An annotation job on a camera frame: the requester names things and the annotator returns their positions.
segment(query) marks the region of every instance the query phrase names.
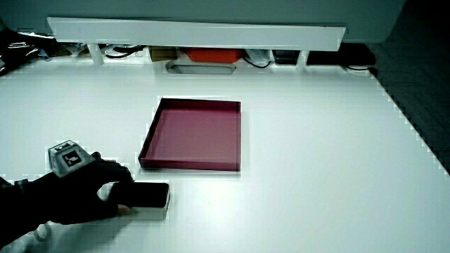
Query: white table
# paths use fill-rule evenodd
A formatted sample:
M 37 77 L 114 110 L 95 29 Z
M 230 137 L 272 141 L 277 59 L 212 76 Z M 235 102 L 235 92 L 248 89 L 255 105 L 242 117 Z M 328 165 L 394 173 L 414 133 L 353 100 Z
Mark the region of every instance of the white table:
M 0 78 L 0 174 L 34 179 L 72 139 L 169 181 L 165 221 L 62 226 L 48 252 L 445 252 L 450 180 L 376 79 L 337 67 L 242 67 L 229 76 L 69 58 Z M 242 171 L 142 171 L 137 155 L 161 96 L 242 102 Z

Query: device on glove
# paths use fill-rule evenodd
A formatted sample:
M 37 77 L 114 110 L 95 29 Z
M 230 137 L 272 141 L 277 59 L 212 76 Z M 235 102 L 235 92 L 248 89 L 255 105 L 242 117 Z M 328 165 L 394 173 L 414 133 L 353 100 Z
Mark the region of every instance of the device on glove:
M 49 148 L 50 169 L 60 178 L 95 160 L 71 140 Z

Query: red container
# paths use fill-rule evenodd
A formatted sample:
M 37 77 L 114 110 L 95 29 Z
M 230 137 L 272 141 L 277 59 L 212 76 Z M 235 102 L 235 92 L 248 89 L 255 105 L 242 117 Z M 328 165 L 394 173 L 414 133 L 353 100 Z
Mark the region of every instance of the red container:
M 240 102 L 163 98 L 142 168 L 240 171 Z
M 235 63 L 244 55 L 243 49 L 185 48 L 184 52 L 195 62 Z

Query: magenta tray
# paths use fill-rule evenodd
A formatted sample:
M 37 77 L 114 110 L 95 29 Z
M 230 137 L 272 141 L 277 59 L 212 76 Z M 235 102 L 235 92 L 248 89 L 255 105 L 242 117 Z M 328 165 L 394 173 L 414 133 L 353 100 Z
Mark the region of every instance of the magenta tray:
M 162 98 L 139 163 L 240 171 L 240 102 Z

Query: gloved hand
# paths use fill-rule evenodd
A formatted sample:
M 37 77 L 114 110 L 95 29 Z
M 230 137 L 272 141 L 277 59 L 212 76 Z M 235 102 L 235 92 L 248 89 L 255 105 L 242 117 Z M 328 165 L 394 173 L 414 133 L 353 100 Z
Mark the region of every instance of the gloved hand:
M 96 161 L 63 178 L 51 172 L 23 186 L 25 202 L 37 214 L 39 223 L 84 223 L 112 218 L 118 210 L 129 211 L 97 196 L 98 189 L 106 183 L 133 181 L 128 168 L 101 159 L 98 152 L 92 156 Z

